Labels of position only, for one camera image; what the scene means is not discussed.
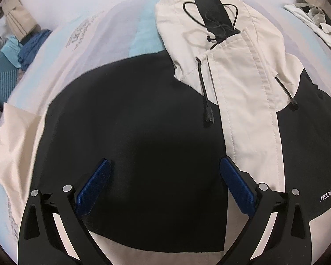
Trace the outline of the clothes pile on suitcase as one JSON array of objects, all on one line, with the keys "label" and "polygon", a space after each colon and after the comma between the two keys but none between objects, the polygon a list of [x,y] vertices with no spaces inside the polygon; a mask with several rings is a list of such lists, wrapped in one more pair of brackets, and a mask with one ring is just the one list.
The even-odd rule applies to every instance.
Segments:
[{"label": "clothes pile on suitcase", "polygon": [[22,47],[22,44],[14,35],[0,40],[0,52],[11,62],[18,60],[18,53],[21,51]]}]

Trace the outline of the blue crumpled garment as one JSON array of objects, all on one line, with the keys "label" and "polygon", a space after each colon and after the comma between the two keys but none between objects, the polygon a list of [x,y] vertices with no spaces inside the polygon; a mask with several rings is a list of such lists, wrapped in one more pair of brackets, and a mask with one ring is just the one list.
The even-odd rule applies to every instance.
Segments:
[{"label": "blue crumpled garment", "polygon": [[43,29],[40,32],[35,33],[22,47],[18,53],[18,62],[21,65],[20,69],[26,71],[32,64],[39,49],[47,38],[52,33],[51,30]]}]

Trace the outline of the striped bed mattress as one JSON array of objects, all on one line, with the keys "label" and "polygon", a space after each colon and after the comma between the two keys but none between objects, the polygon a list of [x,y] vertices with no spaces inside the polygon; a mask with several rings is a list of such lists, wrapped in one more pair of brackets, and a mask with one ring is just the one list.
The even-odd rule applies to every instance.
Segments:
[{"label": "striped bed mattress", "polygon": [[246,217],[219,173],[296,188],[315,251],[331,243],[331,96],[242,0],[160,0],[125,55],[107,14],[48,37],[0,121],[0,183],[18,239],[29,190],[112,164],[90,212],[101,239],[145,251],[221,251]]}]

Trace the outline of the beige left curtain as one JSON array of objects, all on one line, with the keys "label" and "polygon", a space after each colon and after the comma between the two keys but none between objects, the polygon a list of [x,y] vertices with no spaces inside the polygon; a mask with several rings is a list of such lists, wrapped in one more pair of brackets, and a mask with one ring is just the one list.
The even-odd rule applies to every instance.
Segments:
[{"label": "beige left curtain", "polygon": [[6,22],[18,41],[22,41],[33,32],[38,23],[20,0],[2,0]]}]

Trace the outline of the cream and black hooded jacket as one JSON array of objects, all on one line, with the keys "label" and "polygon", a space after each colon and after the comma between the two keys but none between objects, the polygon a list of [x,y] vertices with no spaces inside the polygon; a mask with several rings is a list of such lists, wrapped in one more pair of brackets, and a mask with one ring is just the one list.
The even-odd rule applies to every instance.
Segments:
[{"label": "cream and black hooded jacket", "polygon": [[0,258],[331,264],[331,75],[242,0],[0,18]]}]

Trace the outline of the white crumpled garment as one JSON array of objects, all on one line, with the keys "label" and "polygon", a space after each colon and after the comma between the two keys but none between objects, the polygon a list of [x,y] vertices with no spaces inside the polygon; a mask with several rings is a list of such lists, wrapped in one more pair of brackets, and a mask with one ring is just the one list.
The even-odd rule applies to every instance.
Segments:
[{"label": "white crumpled garment", "polygon": [[307,25],[331,49],[331,19],[324,10],[304,2],[286,4],[283,7]]}]

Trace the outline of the teal suitcase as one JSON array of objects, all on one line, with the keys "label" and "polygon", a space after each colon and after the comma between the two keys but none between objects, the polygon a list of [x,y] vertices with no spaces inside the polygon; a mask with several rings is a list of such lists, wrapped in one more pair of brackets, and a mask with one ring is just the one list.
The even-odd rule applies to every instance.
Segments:
[{"label": "teal suitcase", "polygon": [[0,109],[17,84],[18,69],[0,52]]}]

